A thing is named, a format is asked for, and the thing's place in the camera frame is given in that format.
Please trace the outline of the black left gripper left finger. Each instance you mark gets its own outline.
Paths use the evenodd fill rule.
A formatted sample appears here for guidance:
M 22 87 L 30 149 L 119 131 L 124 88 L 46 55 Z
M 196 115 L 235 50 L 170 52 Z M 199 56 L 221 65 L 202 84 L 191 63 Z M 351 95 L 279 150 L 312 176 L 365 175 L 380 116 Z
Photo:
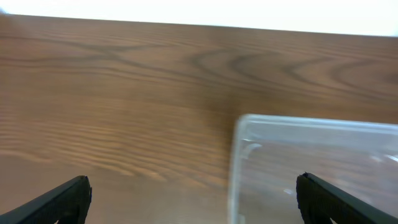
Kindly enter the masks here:
M 1 215 L 1 224 L 84 224 L 92 199 L 87 176 L 77 176 Z

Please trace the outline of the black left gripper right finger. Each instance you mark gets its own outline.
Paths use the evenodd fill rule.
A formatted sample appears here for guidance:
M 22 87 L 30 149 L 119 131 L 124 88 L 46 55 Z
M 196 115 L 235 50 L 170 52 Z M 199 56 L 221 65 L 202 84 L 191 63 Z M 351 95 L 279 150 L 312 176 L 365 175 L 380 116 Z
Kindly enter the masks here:
M 308 172 L 297 177 L 296 193 L 305 224 L 397 224 L 396 217 Z

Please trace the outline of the clear plastic container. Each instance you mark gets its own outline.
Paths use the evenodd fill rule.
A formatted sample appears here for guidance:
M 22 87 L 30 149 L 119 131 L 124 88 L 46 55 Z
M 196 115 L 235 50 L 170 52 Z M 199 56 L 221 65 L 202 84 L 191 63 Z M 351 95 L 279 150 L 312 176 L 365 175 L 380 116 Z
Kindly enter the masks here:
M 246 114 L 235 125 L 228 221 L 302 223 L 296 180 L 311 173 L 397 215 L 397 126 Z

